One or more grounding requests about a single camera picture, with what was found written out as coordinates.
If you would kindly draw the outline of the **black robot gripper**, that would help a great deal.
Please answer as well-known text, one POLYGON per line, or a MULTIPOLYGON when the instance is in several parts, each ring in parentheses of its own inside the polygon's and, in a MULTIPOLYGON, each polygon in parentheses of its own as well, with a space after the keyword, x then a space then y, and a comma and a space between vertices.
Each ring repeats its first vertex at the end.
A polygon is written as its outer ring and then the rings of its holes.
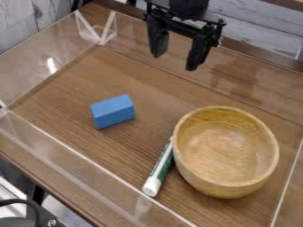
POLYGON ((220 43, 225 20, 208 10, 209 0, 144 0, 151 54, 159 58, 168 50, 169 32, 193 38, 185 70, 195 71, 204 63, 211 46, 220 43))

